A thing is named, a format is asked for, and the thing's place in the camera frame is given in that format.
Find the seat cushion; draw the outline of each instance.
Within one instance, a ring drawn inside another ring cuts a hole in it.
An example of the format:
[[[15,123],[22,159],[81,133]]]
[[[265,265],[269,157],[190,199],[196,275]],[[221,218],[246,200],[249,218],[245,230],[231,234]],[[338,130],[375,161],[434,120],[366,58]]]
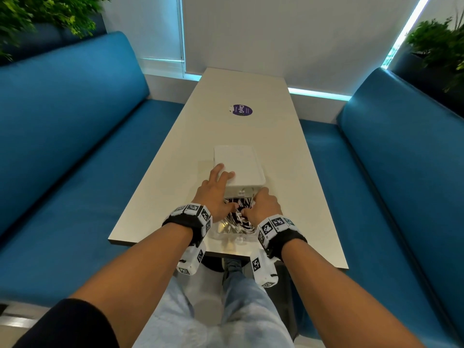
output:
[[[108,236],[183,105],[145,101],[0,249],[0,299],[52,306],[123,253]]]
[[[358,167],[336,125],[301,125],[321,181],[349,270],[346,274],[390,310],[428,347],[453,347],[448,328],[423,289],[396,230]],[[294,298],[303,334],[314,330]]]
[[[0,67],[0,234],[147,95],[120,32]]]
[[[339,122],[464,339],[464,120],[377,69]]]

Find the left hand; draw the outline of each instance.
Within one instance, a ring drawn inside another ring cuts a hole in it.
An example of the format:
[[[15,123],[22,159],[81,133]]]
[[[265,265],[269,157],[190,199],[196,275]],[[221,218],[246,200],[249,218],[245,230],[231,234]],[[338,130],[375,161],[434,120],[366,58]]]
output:
[[[224,203],[224,191],[227,181],[234,178],[235,172],[223,172],[218,180],[219,172],[224,168],[224,164],[218,164],[211,170],[209,180],[204,180],[198,187],[192,203],[205,205],[212,216],[212,222],[224,219],[229,212],[235,211],[239,206],[236,203]]]

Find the foot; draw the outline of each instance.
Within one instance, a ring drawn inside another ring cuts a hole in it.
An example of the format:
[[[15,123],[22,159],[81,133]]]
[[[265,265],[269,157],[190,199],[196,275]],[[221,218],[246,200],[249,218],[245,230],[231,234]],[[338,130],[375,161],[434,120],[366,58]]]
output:
[[[222,259],[222,267],[224,269],[224,275],[222,277],[222,283],[227,280],[231,273],[235,271],[242,272],[242,261],[236,259]]]

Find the forearm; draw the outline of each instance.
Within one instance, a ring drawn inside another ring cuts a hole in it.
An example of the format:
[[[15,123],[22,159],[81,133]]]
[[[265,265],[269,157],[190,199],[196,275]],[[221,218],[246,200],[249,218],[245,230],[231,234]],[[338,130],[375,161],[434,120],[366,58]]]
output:
[[[304,241],[282,259],[326,347],[423,347],[386,308]]]
[[[167,224],[102,268],[71,298],[99,308],[121,348],[131,347],[158,305],[192,230]]]

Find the hand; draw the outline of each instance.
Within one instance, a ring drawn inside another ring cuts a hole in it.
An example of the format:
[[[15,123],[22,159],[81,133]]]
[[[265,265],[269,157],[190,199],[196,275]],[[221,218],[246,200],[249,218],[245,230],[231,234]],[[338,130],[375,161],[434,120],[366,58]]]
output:
[[[223,172],[218,180],[219,171],[224,168],[224,164],[218,164],[211,170],[209,181],[204,180],[198,187],[192,203],[206,205],[212,216],[212,222],[224,219],[229,212],[235,211],[239,206],[236,203],[224,203],[224,191],[227,181],[234,178],[235,172]]]
[[[274,195],[269,195],[269,189],[264,187],[255,195],[255,204],[251,209],[242,209],[241,213],[250,221],[253,227],[258,225],[267,217],[282,215],[280,204]]]

